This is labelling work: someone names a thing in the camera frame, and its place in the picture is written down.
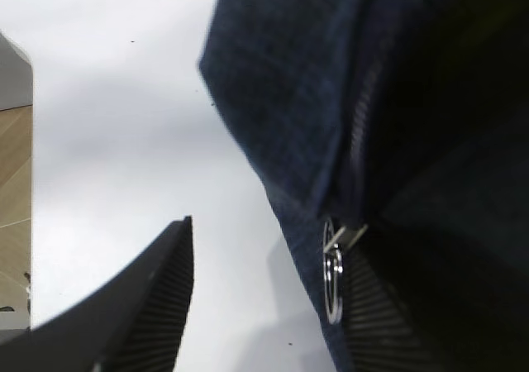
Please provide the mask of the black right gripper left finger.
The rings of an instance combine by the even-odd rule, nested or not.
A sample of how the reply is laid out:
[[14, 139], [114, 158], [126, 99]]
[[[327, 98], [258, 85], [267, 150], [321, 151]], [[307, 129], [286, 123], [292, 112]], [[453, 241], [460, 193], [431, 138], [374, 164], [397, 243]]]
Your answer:
[[47, 323], [1, 344], [3, 371], [172, 371], [193, 293], [191, 217]]

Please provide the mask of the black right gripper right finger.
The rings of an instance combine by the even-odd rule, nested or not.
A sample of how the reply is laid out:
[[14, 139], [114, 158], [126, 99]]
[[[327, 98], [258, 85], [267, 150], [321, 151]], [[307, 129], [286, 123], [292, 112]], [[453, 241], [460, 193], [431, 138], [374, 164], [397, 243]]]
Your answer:
[[475, 242], [379, 224], [341, 254], [356, 370], [527, 370], [528, 279]]

